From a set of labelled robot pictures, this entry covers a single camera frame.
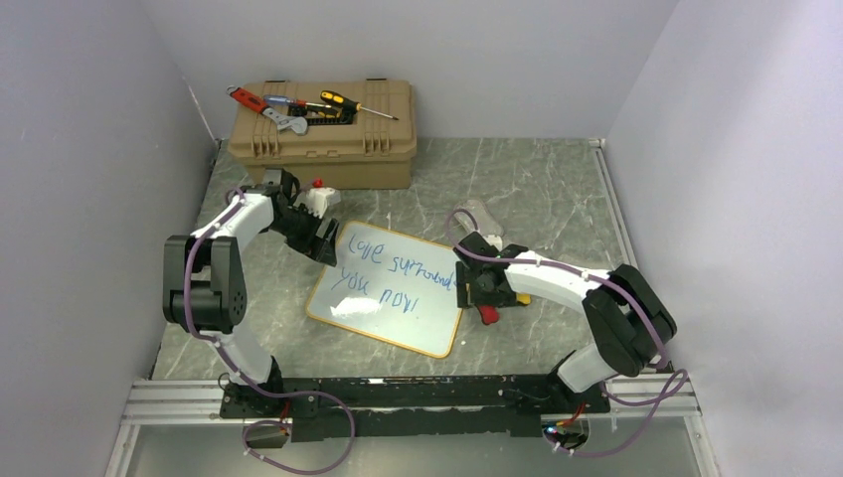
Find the toolbox lid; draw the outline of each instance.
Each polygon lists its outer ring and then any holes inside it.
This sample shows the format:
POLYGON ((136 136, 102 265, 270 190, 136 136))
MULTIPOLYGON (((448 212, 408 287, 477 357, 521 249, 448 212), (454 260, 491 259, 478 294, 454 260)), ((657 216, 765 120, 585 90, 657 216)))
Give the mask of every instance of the toolbox lid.
MULTIPOLYGON (((314 160, 339 162, 353 156, 366 161, 391 162, 410 160, 415 154, 415 102, 407 81, 266 81, 246 84, 243 88, 258 96, 280 94, 318 103, 323 102, 319 97, 322 90, 329 89, 399 120, 361 110, 351 124, 310 125, 307 133, 299 136, 292 131, 278 133, 271 119, 238 104, 237 120, 229 141, 229 151, 237 158, 280 158, 286 164, 295 164, 314 160)), ((275 109, 288 114, 285 106, 275 109)))

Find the yellow tool handle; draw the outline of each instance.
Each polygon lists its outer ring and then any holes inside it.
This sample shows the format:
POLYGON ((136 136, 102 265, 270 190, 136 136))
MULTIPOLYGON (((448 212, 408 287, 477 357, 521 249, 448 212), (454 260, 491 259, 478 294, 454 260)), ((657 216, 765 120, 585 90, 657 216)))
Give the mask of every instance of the yellow tool handle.
POLYGON ((363 105, 359 102, 353 101, 338 92, 329 91, 327 89, 322 91, 319 97, 328 104, 333 104, 335 106, 342 107, 343 109, 359 111, 360 108, 363 107, 363 105))

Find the adjustable wrench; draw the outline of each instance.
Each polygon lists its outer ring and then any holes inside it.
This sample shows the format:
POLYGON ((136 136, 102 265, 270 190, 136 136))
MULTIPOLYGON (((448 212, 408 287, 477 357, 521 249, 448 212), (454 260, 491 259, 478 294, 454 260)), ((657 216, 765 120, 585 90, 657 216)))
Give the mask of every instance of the adjustable wrench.
POLYGON ((286 129, 292 130, 292 132, 298 134, 299 136, 307 133, 307 119, 281 114, 277 110, 272 109, 266 101, 241 87, 229 86, 228 89, 226 89, 226 92, 238 103, 271 119, 275 124, 277 124, 278 133, 283 132, 286 129))

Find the black mounting base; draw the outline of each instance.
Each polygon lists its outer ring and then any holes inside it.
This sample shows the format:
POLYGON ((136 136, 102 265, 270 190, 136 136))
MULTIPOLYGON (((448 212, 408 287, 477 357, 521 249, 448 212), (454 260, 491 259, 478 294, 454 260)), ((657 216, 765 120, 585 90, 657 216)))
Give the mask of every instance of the black mounting base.
MULTIPOLYGON (((222 418, 280 416, 280 399, 260 397, 273 405, 236 401, 235 396, 242 396, 237 388, 226 387, 222 418)), ((582 402, 588 413, 610 411, 597 386, 576 395, 555 374, 288 378, 284 390, 319 390, 338 397, 353 408, 357 436, 509 432, 515 437, 535 437, 541 436, 542 414, 571 414, 582 402)), ((345 413, 332 400, 293 398, 289 415, 294 419, 293 442, 348 435, 345 413)))

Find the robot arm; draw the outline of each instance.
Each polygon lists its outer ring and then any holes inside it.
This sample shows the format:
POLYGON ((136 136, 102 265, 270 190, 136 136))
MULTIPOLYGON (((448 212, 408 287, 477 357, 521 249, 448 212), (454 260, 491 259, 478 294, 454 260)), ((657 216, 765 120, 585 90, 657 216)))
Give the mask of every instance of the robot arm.
MULTIPOLYGON (((484 324, 497 321, 495 308, 525 304, 524 294, 561 303, 586 316, 594 342, 565 357, 554 369, 574 393, 615 375, 637 376, 656 357, 656 345, 641 321, 608 287, 559 267, 541 265, 543 260, 552 260, 523 246, 511 244, 499 251, 477 232, 460 245, 478 255, 530 262, 481 261, 454 249, 460 258, 456 265, 457 303, 462 308, 477 307, 484 324)), ((623 264, 613 271, 582 271, 584 276, 604 278, 629 293, 644 309, 663 343, 676 334, 676 323, 637 269, 623 264)))
MULTIPOLYGON (((189 331, 184 314, 188 250, 208 229, 217 229, 202 242, 191 270, 198 273, 206 266, 211 268, 209 280, 191 281, 194 325, 203 335, 217 338, 240 371, 259 385, 280 383, 280 371, 249 327, 241 325, 248 301, 241 254, 257 234, 273 230, 283 234, 287 245, 296 251, 335 265, 338 223, 323 218, 328 207, 340 200, 339 192, 318 183, 302 190, 298 180, 286 171, 266 174, 267 182, 245 187, 243 195, 234 196, 228 207, 206 226, 189 236, 170 237, 164 248, 164 316, 189 331), (237 212, 224 220, 237 207, 237 212)), ((234 370, 230 371, 232 381, 246 384, 234 370)))

